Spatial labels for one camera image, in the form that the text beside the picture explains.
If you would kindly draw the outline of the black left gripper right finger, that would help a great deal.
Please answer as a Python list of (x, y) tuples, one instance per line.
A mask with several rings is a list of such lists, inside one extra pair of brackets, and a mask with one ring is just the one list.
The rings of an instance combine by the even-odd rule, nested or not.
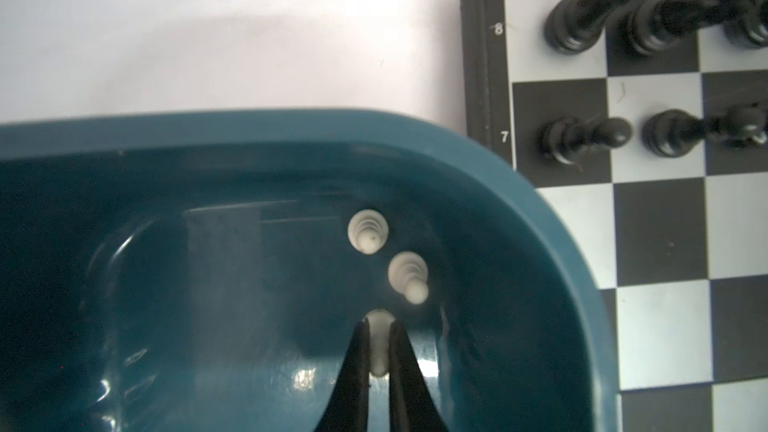
[(407, 331), (399, 321), (390, 325), (388, 361), (390, 430), (446, 432)]

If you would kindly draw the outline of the black white chess board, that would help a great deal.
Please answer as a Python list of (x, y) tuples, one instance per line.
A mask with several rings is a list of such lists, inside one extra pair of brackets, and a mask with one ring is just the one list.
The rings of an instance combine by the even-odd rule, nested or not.
[(461, 0), (468, 135), (578, 243), (623, 431), (767, 427), (767, 0)]

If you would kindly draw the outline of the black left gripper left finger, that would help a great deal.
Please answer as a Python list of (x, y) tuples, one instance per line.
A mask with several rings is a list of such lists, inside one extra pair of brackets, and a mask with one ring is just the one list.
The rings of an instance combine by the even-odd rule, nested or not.
[(368, 430), (370, 357), (370, 326), (363, 319), (353, 331), (317, 432)]

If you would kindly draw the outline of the white chess pawn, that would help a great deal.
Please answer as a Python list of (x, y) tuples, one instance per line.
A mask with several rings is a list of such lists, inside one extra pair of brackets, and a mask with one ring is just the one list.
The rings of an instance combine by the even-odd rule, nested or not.
[(391, 287), (414, 305), (422, 304), (429, 296), (428, 267), (417, 253), (404, 251), (389, 263), (388, 280)]
[(384, 377), (389, 373), (389, 337), (395, 317), (385, 309), (370, 311), (365, 320), (369, 326), (370, 373)]
[(384, 216), (376, 210), (364, 209), (355, 213), (347, 227), (351, 245), (365, 255), (373, 255), (383, 248), (389, 236)]

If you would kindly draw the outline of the teal plastic tray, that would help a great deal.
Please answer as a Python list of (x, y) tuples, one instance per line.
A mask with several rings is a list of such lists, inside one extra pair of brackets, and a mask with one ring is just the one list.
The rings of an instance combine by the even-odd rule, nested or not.
[[(364, 209), (373, 255), (347, 227)], [(429, 296), (390, 285), (419, 254)], [(5, 431), (315, 431), (356, 325), (407, 331), (450, 431), (613, 431), (618, 370), (573, 238), (501, 157), (357, 110), (1, 129)]]

